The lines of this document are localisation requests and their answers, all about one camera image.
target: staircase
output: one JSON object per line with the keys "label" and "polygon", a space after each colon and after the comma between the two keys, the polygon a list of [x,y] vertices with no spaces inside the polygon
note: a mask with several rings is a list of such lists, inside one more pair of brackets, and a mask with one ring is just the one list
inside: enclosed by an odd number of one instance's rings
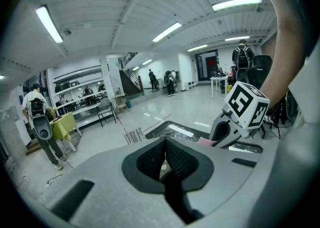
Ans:
{"label": "staircase", "polygon": [[120,70],[119,72],[120,72],[120,78],[121,78],[123,91],[127,96],[132,95],[132,94],[136,94],[136,93],[141,93],[141,90],[138,88],[139,81],[137,78],[132,77],[130,79],[124,71]]}

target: trash bin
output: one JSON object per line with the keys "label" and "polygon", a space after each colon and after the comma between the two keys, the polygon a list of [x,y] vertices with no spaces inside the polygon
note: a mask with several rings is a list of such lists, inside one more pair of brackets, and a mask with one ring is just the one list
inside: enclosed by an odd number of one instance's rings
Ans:
{"label": "trash bin", "polygon": [[130,101],[127,101],[125,104],[126,104],[128,109],[131,108],[131,102]]}

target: table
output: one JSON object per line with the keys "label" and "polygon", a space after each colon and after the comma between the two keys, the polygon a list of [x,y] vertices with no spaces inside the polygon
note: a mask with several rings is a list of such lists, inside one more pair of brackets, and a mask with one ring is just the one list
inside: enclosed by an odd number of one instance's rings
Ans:
{"label": "table", "polygon": [[68,132],[76,129],[80,136],[82,136],[82,134],[77,127],[77,124],[72,112],[69,112],[63,115],[62,118],[58,119],[55,122],[51,121],[50,126],[52,129],[52,135],[55,140],[66,140],[69,143],[70,148],[73,151],[77,151],[76,148],[71,143],[71,136],[68,134]]}
{"label": "table", "polygon": [[212,77],[211,80],[211,97],[214,97],[214,81],[215,81],[215,91],[218,91],[218,82],[224,80],[224,96],[227,96],[227,83],[228,83],[228,76],[226,77]]}

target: black office chair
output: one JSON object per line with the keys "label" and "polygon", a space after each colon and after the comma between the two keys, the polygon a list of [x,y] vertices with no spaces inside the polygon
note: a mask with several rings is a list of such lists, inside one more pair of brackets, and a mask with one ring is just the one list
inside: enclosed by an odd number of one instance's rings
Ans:
{"label": "black office chair", "polygon": [[[271,66],[272,59],[269,55],[255,55],[252,59],[252,67],[246,70],[248,83],[260,89],[269,74]],[[263,132],[261,138],[263,139],[266,135],[263,125],[261,125],[261,130]]]}

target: yellow cloth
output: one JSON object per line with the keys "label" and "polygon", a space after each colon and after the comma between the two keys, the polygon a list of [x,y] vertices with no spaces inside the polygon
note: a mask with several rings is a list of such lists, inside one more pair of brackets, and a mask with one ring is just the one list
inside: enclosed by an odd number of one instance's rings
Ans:
{"label": "yellow cloth", "polygon": [[68,134],[68,132],[76,127],[76,121],[72,112],[69,112],[54,123],[51,121],[50,126],[52,128],[52,134],[55,140],[65,139],[71,142],[71,136]]}

